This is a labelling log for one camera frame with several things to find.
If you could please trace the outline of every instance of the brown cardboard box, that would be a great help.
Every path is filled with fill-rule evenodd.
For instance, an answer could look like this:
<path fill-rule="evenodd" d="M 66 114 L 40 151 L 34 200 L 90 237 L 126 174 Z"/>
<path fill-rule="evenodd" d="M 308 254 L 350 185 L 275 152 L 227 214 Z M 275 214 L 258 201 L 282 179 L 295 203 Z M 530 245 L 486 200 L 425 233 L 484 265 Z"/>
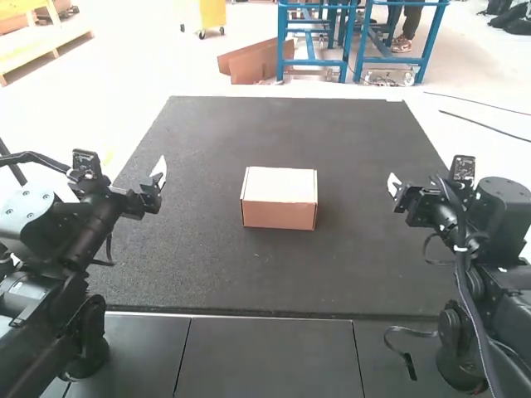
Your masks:
<path fill-rule="evenodd" d="M 285 41 L 283 51 L 284 58 L 292 60 L 295 41 Z M 232 84 L 253 85 L 276 76 L 276 52 L 277 39 L 273 38 L 227 52 L 217 58 L 217 64 L 222 74 L 231 77 Z"/>
<path fill-rule="evenodd" d="M 0 35 L 5 35 L 9 32 L 17 31 L 27 27 L 27 17 L 26 14 L 16 15 L 15 17 L 9 17 L 2 19 L 0 21 Z"/>
<path fill-rule="evenodd" d="M 317 216 L 317 172 L 248 167 L 240 203 L 243 226 L 312 231 Z"/>
<path fill-rule="evenodd" d="M 56 8 L 56 11 L 58 14 L 61 14 L 62 12 L 66 12 L 72 8 L 72 1 L 71 0 L 53 0 L 53 5 Z M 39 7 L 35 10 L 37 13 L 37 16 L 39 17 L 49 17 L 50 14 L 48 13 L 48 9 L 46 7 Z"/>

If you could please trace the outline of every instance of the wooden crate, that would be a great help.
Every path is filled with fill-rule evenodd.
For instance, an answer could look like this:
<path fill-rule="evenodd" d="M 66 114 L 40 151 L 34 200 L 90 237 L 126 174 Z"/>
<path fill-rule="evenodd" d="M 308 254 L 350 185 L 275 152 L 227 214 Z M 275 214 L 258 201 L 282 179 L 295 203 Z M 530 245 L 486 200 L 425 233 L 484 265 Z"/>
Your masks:
<path fill-rule="evenodd" d="M 25 27 L 0 36 L 0 85 L 7 85 L 5 75 L 41 56 L 57 58 L 57 49 L 78 37 L 93 37 L 90 24 L 75 16 L 60 26 Z"/>

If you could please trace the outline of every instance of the yellow cart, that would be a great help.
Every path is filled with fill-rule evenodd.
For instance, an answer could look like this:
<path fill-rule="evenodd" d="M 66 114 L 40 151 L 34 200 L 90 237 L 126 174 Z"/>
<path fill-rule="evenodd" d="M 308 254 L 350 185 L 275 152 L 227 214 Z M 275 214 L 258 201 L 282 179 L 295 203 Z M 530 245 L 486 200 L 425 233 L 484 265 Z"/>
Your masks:
<path fill-rule="evenodd" d="M 196 32 L 202 40 L 207 29 L 219 28 L 225 35 L 227 10 L 225 0 L 174 0 L 181 19 L 181 32 Z"/>

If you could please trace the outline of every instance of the concrete floor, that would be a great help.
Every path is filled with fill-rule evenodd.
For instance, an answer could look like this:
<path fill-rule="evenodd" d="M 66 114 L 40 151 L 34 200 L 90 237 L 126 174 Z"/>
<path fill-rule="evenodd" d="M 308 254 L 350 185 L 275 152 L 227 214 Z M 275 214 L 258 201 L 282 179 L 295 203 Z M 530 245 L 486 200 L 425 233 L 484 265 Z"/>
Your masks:
<path fill-rule="evenodd" d="M 70 162 L 72 148 L 91 148 L 106 159 L 105 171 L 114 177 L 170 95 L 384 98 L 408 103 L 447 164 L 456 153 L 472 154 L 478 157 L 479 177 L 511 177 L 531 187 L 530 144 L 437 110 L 531 138 L 525 128 L 528 116 L 423 92 L 458 95 L 531 113 L 527 77 L 531 37 L 487 27 L 489 18 L 475 15 L 486 8 L 485 0 L 453 2 L 448 7 L 424 85 L 403 89 L 354 85 L 350 73 L 347 85 L 313 78 L 288 80 L 282 86 L 232 86 L 217 70 L 217 55 L 276 36 L 272 3 L 228 3 L 227 34 L 221 37 L 212 31 L 204 41 L 178 31 L 185 18 L 169 0 L 158 0 L 149 8 L 138 0 L 78 3 L 80 17 L 94 24 L 95 39 L 68 46 L 57 60 L 36 61 L 11 73 L 7 76 L 11 84 L 0 89 L 0 131 L 12 151 L 32 149 Z M 383 20 L 386 9 L 380 8 L 374 15 Z M 423 12 L 415 51 L 421 51 L 432 12 L 429 7 Z M 302 46 L 298 55 L 305 53 Z M 329 57 L 337 51 L 319 53 Z M 61 176 L 42 167 L 24 169 L 33 179 L 50 178 L 67 196 Z M 15 184 L 7 170 L 0 172 L 0 179 L 4 183 L 1 199 Z"/>

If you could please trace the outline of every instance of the black mat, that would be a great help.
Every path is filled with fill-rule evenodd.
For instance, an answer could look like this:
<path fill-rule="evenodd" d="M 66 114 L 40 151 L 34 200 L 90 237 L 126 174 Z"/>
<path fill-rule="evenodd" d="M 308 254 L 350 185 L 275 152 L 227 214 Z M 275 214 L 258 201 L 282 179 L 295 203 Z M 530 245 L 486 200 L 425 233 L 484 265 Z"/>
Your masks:
<path fill-rule="evenodd" d="M 352 323 L 192 320 L 176 398 L 363 398 Z"/>
<path fill-rule="evenodd" d="M 110 361 L 65 398 L 173 397 L 189 326 L 189 318 L 107 314 Z M 65 388 L 55 379 L 42 398 L 61 398 Z"/>
<path fill-rule="evenodd" d="M 438 314 L 451 269 L 426 265 L 430 231 L 392 213 L 390 172 L 426 183 L 444 170 L 404 103 L 174 97 L 115 185 L 134 187 L 158 157 L 158 216 L 121 221 L 114 269 L 91 268 L 112 304 L 289 313 Z M 316 231 L 245 229 L 247 166 L 315 168 Z"/>

